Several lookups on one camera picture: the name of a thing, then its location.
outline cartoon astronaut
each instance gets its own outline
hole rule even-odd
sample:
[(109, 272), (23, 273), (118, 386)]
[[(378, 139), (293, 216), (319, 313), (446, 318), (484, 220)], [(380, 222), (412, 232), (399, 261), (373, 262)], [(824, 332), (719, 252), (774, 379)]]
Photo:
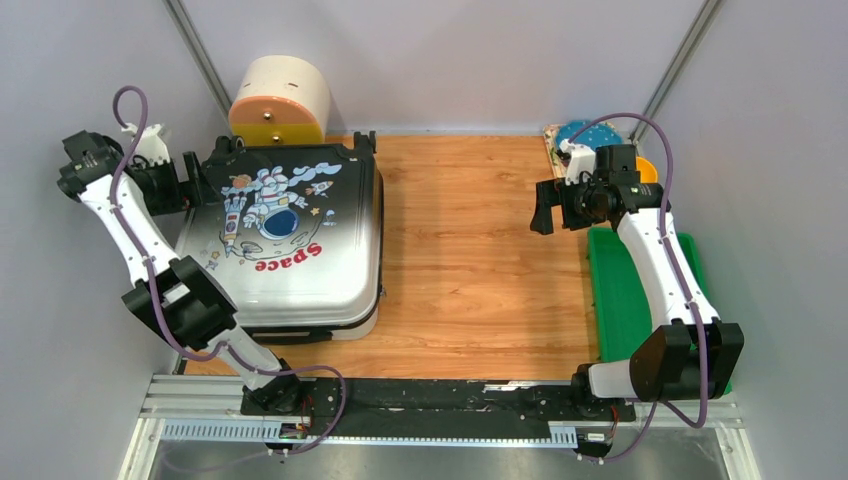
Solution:
[(283, 167), (274, 167), (270, 172), (263, 168), (256, 172), (256, 177), (262, 187), (256, 192), (253, 205), (242, 217), (244, 227), (256, 227), (259, 233), (269, 240), (286, 238), (297, 230), (300, 221), (289, 205), (306, 208), (306, 199), (295, 192), (287, 191), (289, 178), (283, 175)]
[(334, 227), (336, 226), (336, 222), (333, 221), (333, 217), (336, 216), (335, 210), (327, 210), (327, 213), (324, 214), (324, 225), (326, 227)]
[(224, 235), (221, 239), (224, 241), (224, 255), (227, 257), (233, 252), (236, 237), (238, 237), (238, 221), (245, 202), (247, 202), (247, 196), (244, 192), (231, 194), (224, 200), (227, 220), (224, 222)]

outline green tray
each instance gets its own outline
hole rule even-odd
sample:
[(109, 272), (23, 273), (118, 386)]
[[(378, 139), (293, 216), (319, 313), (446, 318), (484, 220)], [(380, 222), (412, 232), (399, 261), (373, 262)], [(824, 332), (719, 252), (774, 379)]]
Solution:
[[(698, 260), (695, 240), (686, 233), (678, 233), (677, 239), (698, 286), (709, 300), (710, 293)], [(636, 272), (636, 265), (618, 234), (602, 227), (589, 229), (589, 264), (598, 318), (601, 361), (628, 359), (653, 330), (648, 298)]]

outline wooden table surface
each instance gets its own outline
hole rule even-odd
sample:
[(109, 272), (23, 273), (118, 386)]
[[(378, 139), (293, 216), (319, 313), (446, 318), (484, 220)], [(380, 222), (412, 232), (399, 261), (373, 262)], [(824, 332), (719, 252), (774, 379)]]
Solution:
[[(541, 136), (377, 143), (388, 293), (377, 324), (360, 340), (278, 355), (354, 377), (508, 380), (568, 380), (597, 359), (586, 232), (529, 229), (535, 183), (551, 177)], [(186, 373), (232, 372), (215, 360)]]

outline silver suitcase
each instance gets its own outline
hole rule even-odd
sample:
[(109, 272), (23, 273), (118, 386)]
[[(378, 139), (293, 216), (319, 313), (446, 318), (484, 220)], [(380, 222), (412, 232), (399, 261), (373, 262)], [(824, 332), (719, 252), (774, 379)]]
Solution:
[(223, 203), (189, 213), (178, 253), (212, 274), (237, 306), (239, 324), (262, 343), (371, 331), (383, 291), (383, 185), (373, 132), (356, 134), (353, 149), (220, 148), (203, 168)]

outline white container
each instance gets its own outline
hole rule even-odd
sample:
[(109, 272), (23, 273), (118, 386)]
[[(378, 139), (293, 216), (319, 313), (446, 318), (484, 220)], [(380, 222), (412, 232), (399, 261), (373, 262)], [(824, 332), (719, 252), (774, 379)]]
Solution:
[(323, 143), (330, 88), (311, 63), (269, 55), (247, 68), (230, 108), (230, 129), (248, 146)]

